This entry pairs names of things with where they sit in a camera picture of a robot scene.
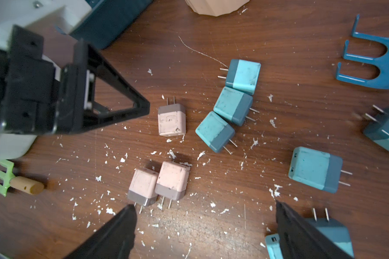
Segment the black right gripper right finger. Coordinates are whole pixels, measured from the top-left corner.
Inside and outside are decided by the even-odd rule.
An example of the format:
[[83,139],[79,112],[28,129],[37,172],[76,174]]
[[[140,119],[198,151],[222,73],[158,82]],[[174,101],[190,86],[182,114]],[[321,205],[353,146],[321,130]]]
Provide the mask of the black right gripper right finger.
[[285,259],[350,259],[326,236],[284,202],[276,202],[280,249]]

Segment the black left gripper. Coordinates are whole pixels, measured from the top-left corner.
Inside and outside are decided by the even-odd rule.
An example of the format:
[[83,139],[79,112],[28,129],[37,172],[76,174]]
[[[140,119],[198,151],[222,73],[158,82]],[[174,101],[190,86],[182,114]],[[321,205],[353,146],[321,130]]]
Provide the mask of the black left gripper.
[[[78,67],[68,64],[55,79],[42,58],[44,38],[18,25],[10,47],[0,50],[0,133],[69,134],[74,131]],[[150,102],[91,44],[81,40],[85,71],[84,131],[144,117]]]

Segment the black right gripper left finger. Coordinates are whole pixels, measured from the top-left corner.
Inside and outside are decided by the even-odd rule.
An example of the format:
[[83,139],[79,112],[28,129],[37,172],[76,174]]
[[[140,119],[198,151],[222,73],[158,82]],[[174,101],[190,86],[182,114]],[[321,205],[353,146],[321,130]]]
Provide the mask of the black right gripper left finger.
[[135,243],[137,213],[127,205],[67,259],[128,259]]

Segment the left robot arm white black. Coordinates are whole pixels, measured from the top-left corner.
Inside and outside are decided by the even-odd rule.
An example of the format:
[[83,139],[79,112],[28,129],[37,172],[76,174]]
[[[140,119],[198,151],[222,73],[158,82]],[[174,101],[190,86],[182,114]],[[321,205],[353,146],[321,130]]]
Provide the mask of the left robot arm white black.
[[[0,1],[0,133],[78,134],[148,115],[150,102],[101,55],[149,1]],[[73,61],[44,56],[41,32],[76,40]]]

